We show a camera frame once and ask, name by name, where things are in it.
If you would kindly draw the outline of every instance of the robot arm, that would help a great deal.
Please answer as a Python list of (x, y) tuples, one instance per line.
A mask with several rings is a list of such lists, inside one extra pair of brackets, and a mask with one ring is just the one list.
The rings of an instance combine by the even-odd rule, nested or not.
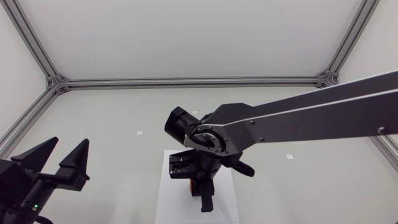
[[(187, 152), (181, 152), (185, 157), (176, 154), (170, 158), (170, 176), (190, 178), (194, 187), (199, 185), (195, 194), (201, 195), (202, 182), (212, 183), (221, 165), (253, 176), (254, 170), (239, 158), (255, 143), (395, 134), (396, 102), (398, 72), (392, 72), (260, 106), (221, 105), (201, 120), (178, 107), (172, 111), (165, 130), (195, 150), (187, 151), (188, 157)], [(214, 187), (203, 190), (211, 193)], [(205, 202), (202, 211), (209, 212), (213, 209), (211, 196), (209, 199), (208, 192), (205, 195), (205, 201), (201, 195)]]

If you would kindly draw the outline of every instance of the white mat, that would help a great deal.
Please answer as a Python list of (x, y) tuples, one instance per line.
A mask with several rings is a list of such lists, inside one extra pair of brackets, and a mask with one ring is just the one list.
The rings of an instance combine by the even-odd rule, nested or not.
[(231, 169), (221, 166), (214, 178), (213, 211), (202, 213), (200, 197), (192, 197), (189, 179), (171, 179), (169, 157), (181, 151), (165, 150), (155, 224), (238, 224), (238, 208)]

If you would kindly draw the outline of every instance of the white wall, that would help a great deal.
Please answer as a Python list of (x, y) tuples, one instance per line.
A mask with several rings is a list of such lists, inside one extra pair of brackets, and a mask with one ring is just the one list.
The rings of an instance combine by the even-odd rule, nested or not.
[(21, 0), (69, 78), (310, 76), (361, 0)]
[(0, 7), (0, 137), (45, 91), (45, 77)]
[[(341, 83), (398, 70), (397, 8), (396, 0), (379, 2), (340, 71)], [(398, 134), (392, 137), (398, 142)]]
[[(53, 174), (63, 157), (88, 138), (91, 179), (82, 192), (56, 190), (42, 215), (59, 224), (154, 223), (163, 150), (185, 149), (164, 132), (176, 106), (197, 110), (201, 118), (223, 103), (259, 105), (310, 90), (72, 91), (57, 98), (12, 155), (58, 136), (44, 168)], [(233, 170), (242, 224), (398, 221), (398, 176), (369, 138), (258, 144), (244, 152), (242, 161), (256, 170), (253, 178)], [(191, 197), (188, 190), (181, 194)]]

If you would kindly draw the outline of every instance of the aluminum frame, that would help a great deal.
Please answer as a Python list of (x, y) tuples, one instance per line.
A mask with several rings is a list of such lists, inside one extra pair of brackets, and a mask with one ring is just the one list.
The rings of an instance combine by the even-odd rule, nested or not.
[[(47, 90), (24, 112), (0, 139), (0, 159), (6, 158), (26, 132), (40, 118), (58, 95), (70, 90), (128, 89), (128, 88), (203, 88), (238, 86), (315, 86), (324, 88), (338, 84), (339, 72), (370, 20), (379, 0), (363, 0), (354, 19), (343, 37), (329, 66), (321, 74), (308, 77), (219, 77), (219, 78), (115, 78), (69, 80), (57, 72), (45, 49), (26, 18), (18, 0), (0, 0), (22, 40), (42, 69)], [(371, 137), (383, 150), (387, 140)]]

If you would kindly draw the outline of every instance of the screw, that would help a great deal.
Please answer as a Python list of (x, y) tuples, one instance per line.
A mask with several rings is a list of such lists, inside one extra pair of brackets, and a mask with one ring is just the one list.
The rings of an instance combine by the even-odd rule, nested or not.
[(387, 129), (385, 127), (380, 127), (377, 131), (379, 134), (387, 134)]

